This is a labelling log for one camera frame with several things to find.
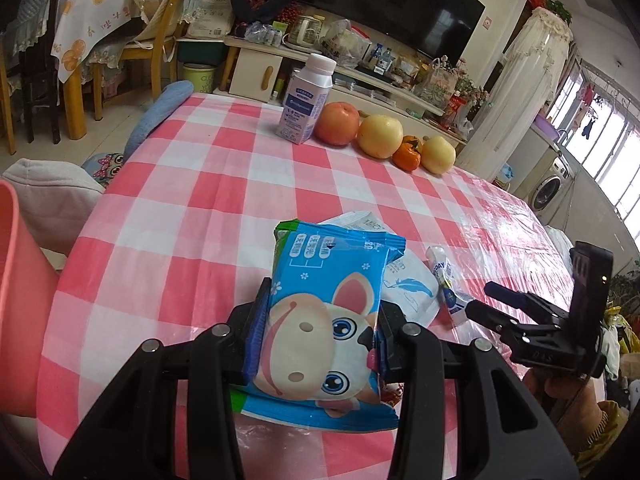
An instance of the sleeve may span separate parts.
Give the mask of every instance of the sleeve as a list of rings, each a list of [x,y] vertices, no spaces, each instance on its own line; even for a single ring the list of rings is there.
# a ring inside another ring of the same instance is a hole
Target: sleeve
[[[574,455],[580,476],[585,478],[600,461],[625,427],[627,415],[616,402],[603,400],[598,403],[602,410],[602,422],[587,442]]]

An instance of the television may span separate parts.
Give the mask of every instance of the television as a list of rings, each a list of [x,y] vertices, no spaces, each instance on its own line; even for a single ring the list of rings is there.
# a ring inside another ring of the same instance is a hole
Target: television
[[[484,5],[478,0],[302,0],[455,65]]]

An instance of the white curtain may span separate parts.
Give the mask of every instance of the white curtain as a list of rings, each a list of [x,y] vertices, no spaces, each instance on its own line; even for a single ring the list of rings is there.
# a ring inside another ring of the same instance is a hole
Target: white curtain
[[[479,126],[456,166],[489,181],[516,149],[536,114],[552,100],[567,59],[572,33],[568,25],[542,7],[533,11],[507,53],[507,63]]]

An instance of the dining table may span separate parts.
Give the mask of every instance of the dining table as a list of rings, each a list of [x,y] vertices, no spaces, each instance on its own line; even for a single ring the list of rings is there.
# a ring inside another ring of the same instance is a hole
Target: dining table
[[[82,104],[82,62],[92,48],[114,30],[130,22],[136,12],[132,0],[60,0],[58,25],[51,55],[59,60],[69,137],[86,134]]]
[[[282,108],[193,94],[138,148],[82,229],[60,276],[38,378],[40,449],[49,471],[89,408],[139,345],[194,339],[252,301],[271,275],[279,221],[320,222],[371,211],[425,260],[444,248],[457,290],[522,321],[485,296],[486,282],[568,308],[572,279],[536,216],[520,199],[452,168],[407,173],[357,145],[276,134]],[[444,306],[428,327],[444,340],[487,338]],[[522,375],[523,369],[517,368]],[[446,388],[443,478],[455,474],[454,385]],[[178,391],[176,474],[187,477],[186,395]],[[396,431],[334,433],[235,415],[247,479],[385,479]]]

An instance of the persimmon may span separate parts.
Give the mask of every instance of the persimmon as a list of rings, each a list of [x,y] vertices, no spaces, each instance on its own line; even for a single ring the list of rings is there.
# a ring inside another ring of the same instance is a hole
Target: persimmon
[[[420,139],[413,136],[405,136],[391,160],[401,170],[415,170],[420,166]]]

